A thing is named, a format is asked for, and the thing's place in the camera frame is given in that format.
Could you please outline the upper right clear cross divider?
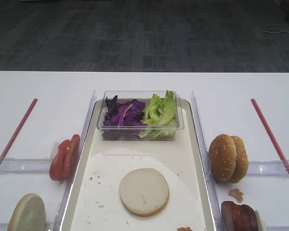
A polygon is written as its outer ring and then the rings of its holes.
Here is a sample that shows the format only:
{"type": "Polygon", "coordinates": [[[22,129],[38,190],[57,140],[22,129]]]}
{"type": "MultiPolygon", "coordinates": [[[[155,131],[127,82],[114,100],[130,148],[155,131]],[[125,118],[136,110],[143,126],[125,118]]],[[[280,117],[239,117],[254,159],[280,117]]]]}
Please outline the upper right clear cross divider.
{"type": "Polygon", "coordinates": [[[251,161],[246,176],[289,178],[289,160],[251,161]]]}

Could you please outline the sesame bun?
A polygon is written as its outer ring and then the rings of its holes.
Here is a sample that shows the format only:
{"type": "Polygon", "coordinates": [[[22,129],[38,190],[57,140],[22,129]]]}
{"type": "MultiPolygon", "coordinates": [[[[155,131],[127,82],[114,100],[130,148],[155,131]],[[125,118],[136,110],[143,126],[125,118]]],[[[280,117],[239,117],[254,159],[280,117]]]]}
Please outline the sesame bun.
{"type": "Polygon", "coordinates": [[[228,181],[236,167],[236,146],[233,139],[220,134],[209,147],[211,173],[219,181],[228,181]]]}
{"type": "Polygon", "coordinates": [[[236,167],[229,182],[239,183],[245,176],[249,168],[249,161],[245,144],[239,136],[231,136],[236,146],[236,167]]]}

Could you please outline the tomato slice pair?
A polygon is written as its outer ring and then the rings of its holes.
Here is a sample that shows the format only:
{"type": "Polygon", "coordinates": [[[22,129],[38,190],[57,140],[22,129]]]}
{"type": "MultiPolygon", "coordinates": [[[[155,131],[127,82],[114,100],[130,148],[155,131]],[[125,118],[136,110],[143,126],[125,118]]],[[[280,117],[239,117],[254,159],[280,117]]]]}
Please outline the tomato slice pair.
{"type": "Polygon", "coordinates": [[[80,143],[80,135],[78,134],[74,134],[70,140],[65,140],[64,150],[66,152],[66,155],[64,158],[64,166],[63,166],[64,178],[67,178],[71,173],[73,158],[78,150],[79,143],[80,143]]]}

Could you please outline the clear plastic salad container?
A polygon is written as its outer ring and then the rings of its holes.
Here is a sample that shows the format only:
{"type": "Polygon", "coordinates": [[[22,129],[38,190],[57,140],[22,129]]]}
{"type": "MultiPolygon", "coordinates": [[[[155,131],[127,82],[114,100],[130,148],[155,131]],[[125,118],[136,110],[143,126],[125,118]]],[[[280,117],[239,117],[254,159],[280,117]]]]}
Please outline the clear plastic salad container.
{"type": "Polygon", "coordinates": [[[176,127],[149,127],[147,126],[122,126],[122,127],[113,127],[113,126],[105,126],[104,120],[105,115],[107,113],[107,106],[105,103],[105,99],[112,99],[114,96],[118,96],[117,102],[118,103],[125,103],[127,101],[132,101],[134,99],[144,102],[146,106],[149,105],[150,100],[154,94],[158,95],[161,98],[165,97],[167,90],[164,91],[106,91],[104,93],[104,97],[102,100],[101,108],[99,117],[97,120],[97,129],[100,132],[100,135],[103,140],[157,140],[158,139],[141,139],[139,138],[139,133],[146,129],[174,129],[177,133],[178,130],[184,129],[184,122],[183,122],[183,113],[181,109],[181,98],[175,92],[175,105],[177,109],[176,113],[176,127]]]}

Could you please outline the right long clear divider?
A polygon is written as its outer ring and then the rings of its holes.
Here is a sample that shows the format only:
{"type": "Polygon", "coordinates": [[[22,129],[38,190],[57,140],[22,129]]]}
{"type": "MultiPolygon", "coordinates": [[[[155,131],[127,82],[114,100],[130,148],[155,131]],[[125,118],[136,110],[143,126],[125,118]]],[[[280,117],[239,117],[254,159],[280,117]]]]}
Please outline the right long clear divider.
{"type": "Polygon", "coordinates": [[[205,136],[204,136],[204,132],[203,132],[202,124],[201,124],[201,118],[199,114],[197,99],[194,94],[194,91],[192,91],[191,93],[191,105],[192,105],[192,111],[193,111],[195,130],[197,133],[197,142],[198,142],[199,151],[200,151],[200,158],[201,158],[201,163],[202,163],[202,168],[203,168],[204,178],[205,178],[205,183],[206,183],[206,190],[207,190],[208,200],[210,204],[210,213],[211,213],[212,222],[213,222],[213,229],[215,231],[224,231],[225,228],[224,228],[220,205],[218,202],[218,197],[217,197],[217,193],[215,189],[215,179],[210,172],[209,156],[208,156],[205,136]]]}

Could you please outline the remaining tomato slice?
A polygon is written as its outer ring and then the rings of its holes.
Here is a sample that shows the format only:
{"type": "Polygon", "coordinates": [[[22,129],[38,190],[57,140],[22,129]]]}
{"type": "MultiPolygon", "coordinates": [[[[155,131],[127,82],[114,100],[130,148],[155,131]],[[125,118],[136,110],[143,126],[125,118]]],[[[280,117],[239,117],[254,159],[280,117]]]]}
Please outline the remaining tomato slice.
{"type": "Polygon", "coordinates": [[[65,140],[58,146],[58,152],[54,157],[49,170],[49,176],[51,180],[63,180],[64,159],[66,157],[70,144],[71,140],[65,140]]]}

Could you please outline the clear cross divider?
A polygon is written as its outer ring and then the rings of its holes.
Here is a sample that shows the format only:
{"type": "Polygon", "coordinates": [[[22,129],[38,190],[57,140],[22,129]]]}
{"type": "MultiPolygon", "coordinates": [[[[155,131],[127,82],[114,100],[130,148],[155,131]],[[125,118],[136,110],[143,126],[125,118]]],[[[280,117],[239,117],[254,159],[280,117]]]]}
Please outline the clear cross divider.
{"type": "Polygon", "coordinates": [[[251,161],[246,176],[289,178],[289,160],[251,161]]]}
{"type": "Polygon", "coordinates": [[[48,173],[52,160],[46,159],[19,159],[0,157],[0,174],[5,173],[48,173]]]}

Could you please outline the bottom bun slice on tray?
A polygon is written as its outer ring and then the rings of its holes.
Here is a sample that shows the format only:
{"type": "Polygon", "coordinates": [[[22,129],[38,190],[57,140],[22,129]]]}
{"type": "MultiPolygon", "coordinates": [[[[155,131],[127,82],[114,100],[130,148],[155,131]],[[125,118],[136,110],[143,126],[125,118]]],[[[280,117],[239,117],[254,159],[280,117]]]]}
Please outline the bottom bun slice on tray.
{"type": "Polygon", "coordinates": [[[133,214],[151,216],[168,203],[169,186],[154,168],[139,168],[127,173],[119,184],[122,203],[133,214]]]}

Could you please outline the rear sesame bun top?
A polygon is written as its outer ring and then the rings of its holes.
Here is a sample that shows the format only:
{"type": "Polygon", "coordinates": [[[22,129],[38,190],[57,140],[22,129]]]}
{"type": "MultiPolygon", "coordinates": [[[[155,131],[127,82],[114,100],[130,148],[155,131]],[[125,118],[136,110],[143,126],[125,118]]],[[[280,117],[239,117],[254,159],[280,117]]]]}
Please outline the rear sesame bun top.
{"type": "Polygon", "coordinates": [[[239,183],[245,176],[249,168],[249,161],[245,144],[239,136],[231,136],[236,146],[236,167],[229,182],[239,183]]]}

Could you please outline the stack of meat patties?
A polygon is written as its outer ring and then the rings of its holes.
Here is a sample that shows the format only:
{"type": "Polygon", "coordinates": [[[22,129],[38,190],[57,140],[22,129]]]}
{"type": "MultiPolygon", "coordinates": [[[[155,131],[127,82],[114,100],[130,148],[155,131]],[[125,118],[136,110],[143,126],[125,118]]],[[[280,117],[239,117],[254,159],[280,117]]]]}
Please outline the stack of meat patties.
{"type": "Polygon", "coordinates": [[[255,211],[249,205],[237,205],[232,201],[221,204],[221,215],[226,231],[257,231],[255,211]]]}

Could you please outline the white rectangular serving tray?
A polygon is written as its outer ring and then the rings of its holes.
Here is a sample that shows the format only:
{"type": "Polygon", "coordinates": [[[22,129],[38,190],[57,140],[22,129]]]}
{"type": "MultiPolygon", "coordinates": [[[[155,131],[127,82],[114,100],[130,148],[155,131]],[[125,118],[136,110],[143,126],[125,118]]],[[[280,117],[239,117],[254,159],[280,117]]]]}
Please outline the white rectangular serving tray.
{"type": "Polygon", "coordinates": [[[181,100],[184,129],[173,141],[102,140],[96,128],[101,105],[94,106],[60,230],[215,230],[190,103],[181,100]],[[158,170],[170,190],[166,207],[147,217],[129,212],[119,195],[121,179],[143,167],[158,170]]]}

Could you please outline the red tape strip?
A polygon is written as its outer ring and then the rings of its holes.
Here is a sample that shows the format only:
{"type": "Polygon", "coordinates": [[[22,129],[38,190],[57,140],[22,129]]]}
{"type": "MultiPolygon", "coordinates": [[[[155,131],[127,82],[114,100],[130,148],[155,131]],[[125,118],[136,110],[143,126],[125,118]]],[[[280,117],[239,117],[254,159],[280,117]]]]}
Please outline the red tape strip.
{"type": "Polygon", "coordinates": [[[281,150],[281,148],[280,148],[280,146],[279,146],[279,144],[278,144],[278,142],[277,142],[272,130],[270,129],[270,127],[269,127],[269,125],[268,125],[268,123],[267,123],[267,121],[266,121],[266,119],[265,119],[260,107],[258,106],[256,100],[255,99],[251,99],[250,101],[251,101],[255,111],[257,112],[257,115],[258,115],[259,119],[261,120],[261,122],[262,122],[262,124],[263,124],[263,126],[264,126],[264,128],[265,128],[265,130],[266,130],[266,132],[267,132],[267,134],[268,134],[268,136],[269,136],[269,138],[270,138],[270,140],[271,140],[271,142],[272,142],[272,144],[273,144],[273,146],[274,146],[279,158],[280,158],[280,160],[283,162],[284,168],[286,169],[286,171],[288,172],[288,175],[289,175],[289,161],[286,159],[285,155],[283,154],[283,152],[282,152],[282,150],[281,150]]]}
{"type": "Polygon", "coordinates": [[[10,148],[12,147],[14,141],[16,140],[18,134],[20,133],[23,125],[25,124],[25,122],[27,121],[27,119],[30,116],[31,112],[33,111],[33,109],[34,109],[34,107],[35,107],[37,102],[38,102],[37,98],[33,99],[31,105],[27,109],[25,115],[23,116],[23,118],[20,121],[19,125],[17,126],[15,132],[13,133],[13,135],[10,138],[9,142],[7,143],[5,149],[3,150],[2,154],[0,155],[0,166],[1,166],[2,162],[3,162],[3,160],[5,159],[7,153],[9,152],[10,148]]]}

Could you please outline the upright bun slice left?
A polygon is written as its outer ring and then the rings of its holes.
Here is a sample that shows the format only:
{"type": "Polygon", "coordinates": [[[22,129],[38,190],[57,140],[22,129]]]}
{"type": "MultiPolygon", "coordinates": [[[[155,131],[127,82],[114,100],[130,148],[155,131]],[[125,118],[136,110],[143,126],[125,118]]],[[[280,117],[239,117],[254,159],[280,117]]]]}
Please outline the upright bun slice left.
{"type": "Polygon", "coordinates": [[[10,219],[8,231],[44,231],[46,225],[45,204],[35,194],[26,194],[17,203],[10,219]]]}

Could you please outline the front sesame bun top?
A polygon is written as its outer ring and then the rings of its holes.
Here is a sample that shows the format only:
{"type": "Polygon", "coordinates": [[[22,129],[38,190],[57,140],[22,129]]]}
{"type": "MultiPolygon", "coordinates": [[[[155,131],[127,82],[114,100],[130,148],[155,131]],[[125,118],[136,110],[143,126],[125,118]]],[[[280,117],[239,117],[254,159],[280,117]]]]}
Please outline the front sesame bun top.
{"type": "Polygon", "coordinates": [[[209,147],[211,173],[219,181],[228,181],[236,167],[236,146],[233,139],[220,134],[209,147]]]}

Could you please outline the purple cabbage leaves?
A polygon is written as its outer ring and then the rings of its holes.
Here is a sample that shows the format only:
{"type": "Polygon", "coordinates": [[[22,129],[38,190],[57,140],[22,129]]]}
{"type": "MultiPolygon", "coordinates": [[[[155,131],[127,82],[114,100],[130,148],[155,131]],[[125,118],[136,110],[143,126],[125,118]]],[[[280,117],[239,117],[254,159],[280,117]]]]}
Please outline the purple cabbage leaves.
{"type": "Polygon", "coordinates": [[[117,102],[118,96],[112,99],[105,99],[107,113],[104,125],[113,127],[122,126],[147,126],[142,122],[146,104],[136,99],[125,103],[117,102]]]}

